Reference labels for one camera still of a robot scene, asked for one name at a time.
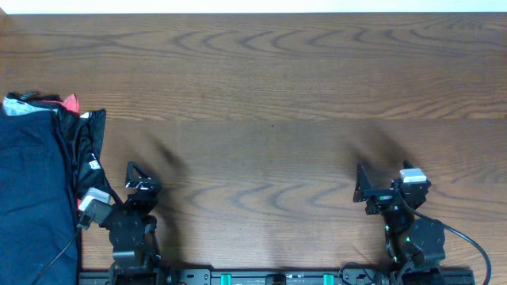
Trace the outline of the navy blue t-shirt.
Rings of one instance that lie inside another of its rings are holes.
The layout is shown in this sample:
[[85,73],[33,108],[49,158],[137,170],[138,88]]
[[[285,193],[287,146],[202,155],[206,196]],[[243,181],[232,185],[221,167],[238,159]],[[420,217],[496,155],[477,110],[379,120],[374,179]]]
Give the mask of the navy blue t-shirt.
[[1,282],[75,284],[76,202],[50,112],[1,118]]

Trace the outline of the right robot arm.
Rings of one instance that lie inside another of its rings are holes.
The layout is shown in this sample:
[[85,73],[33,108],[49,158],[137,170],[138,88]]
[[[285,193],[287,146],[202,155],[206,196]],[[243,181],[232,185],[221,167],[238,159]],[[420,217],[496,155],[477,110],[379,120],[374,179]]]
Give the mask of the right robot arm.
[[386,189],[374,187],[365,168],[356,168],[353,202],[365,202],[368,215],[381,215],[389,257],[394,261],[387,273],[391,284],[444,284],[440,262],[445,258],[444,226],[416,216],[431,182],[424,172],[403,162],[399,177]]

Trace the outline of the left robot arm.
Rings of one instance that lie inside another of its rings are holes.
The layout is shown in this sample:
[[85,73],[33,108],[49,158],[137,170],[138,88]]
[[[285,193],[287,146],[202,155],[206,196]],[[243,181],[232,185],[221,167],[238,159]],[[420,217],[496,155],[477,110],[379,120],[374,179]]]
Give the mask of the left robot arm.
[[155,237],[157,219],[151,214],[158,204],[162,185],[140,164],[130,161],[125,187],[134,192],[125,202],[112,207],[106,226],[114,259],[109,269],[109,284],[164,284],[166,273],[160,267],[162,258]]

